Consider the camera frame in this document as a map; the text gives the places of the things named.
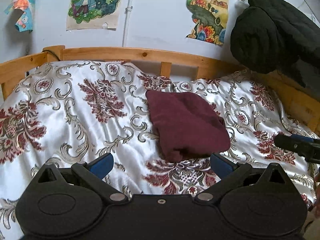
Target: white satin fabric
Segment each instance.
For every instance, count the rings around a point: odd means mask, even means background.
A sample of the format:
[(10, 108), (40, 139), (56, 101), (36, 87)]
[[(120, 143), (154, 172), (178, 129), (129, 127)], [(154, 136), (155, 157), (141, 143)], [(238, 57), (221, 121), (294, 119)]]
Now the white satin fabric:
[(172, 83), (120, 61), (52, 62), (22, 80), (0, 110), (0, 240), (22, 236), (15, 205), (47, 161), (70, 167), (111, 152), (115, 164), (104, 180), (129, 197), (195, 195), (220, 180), (209, 159), (167, 163), (160, 158), (147, 89), (198, 94), (226, 121), (231, 148), (223, 155), (253, 167), (278, 162), (306, 203), (315, 201), (317, 166), (275, 147), (273, 137), (279, 132), (317, 136), (289, 119), (277, 96), (248, 79), (248, 73)]

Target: torn poster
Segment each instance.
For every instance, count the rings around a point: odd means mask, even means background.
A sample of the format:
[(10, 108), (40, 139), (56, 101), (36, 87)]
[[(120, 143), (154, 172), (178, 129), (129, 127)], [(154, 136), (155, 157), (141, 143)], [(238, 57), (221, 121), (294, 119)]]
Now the torn poster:
[(23, 11), (23, 14), (15, 24), (19, 32), (33, 30), (33, 15), (35, 11), (36, 0), (12, 0), (11, 4), (4, 11), (9, 14), (12, 10), (18, 9)]
[(67, 30), (118, 26), (120, 0), (71, 0)]
[(187, 38), (222, 45), (228, 21), (229, 0), (187, 0), (196, 26)]

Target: wooden headboard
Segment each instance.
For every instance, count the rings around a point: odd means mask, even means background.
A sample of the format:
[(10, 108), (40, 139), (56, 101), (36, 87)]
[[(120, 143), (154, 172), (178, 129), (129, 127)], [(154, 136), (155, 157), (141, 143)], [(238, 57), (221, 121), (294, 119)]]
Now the wooden headboard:
[[(197, 67), (195, 79), (213, 79), (244, 69), (217, 59), (186, 53), (155, 49), (136, 49), (118, 47), (93, 47), (66, 49), (65, 46), (44, 48), (54, 52), (60, 60), (138, 60), (161, 62), (160, 75), (170, 77), (172, 64)], [(6, 99), (17, 83), (25, 77), (25, 72), (46, 62), (57, 61), (51, 53), (41, 52), (0, 64), (0, 83)], [(274, 89), (288, 114), (320, 134), (320, 103), (307, 95), (299, 85), (292, 85), (288, 78), (270, 74), (259, 74), (259, 81)]]

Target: blue jacket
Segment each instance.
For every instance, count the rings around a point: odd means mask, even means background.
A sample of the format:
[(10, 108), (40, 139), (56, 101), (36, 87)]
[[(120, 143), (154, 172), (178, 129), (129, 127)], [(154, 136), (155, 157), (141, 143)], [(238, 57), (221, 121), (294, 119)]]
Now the blue jacket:
[[(84, 0), (80, 0), (78, 2), (75, 3), (76, 6), (82, 6), (83, 5)], [(88, 9), (94, 9), (96, 5), (96, 0), (88, 0)]]

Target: folded maroon cloth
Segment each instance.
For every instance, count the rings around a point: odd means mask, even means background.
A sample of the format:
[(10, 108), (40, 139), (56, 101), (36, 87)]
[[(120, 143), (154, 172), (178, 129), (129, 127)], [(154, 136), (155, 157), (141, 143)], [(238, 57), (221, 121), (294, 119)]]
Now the folded maroon cloth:
[(190, 93), (146, 93), (151, 121), (169, 162), (208, 157), (230, 148), (223, 118), (200, 96)]

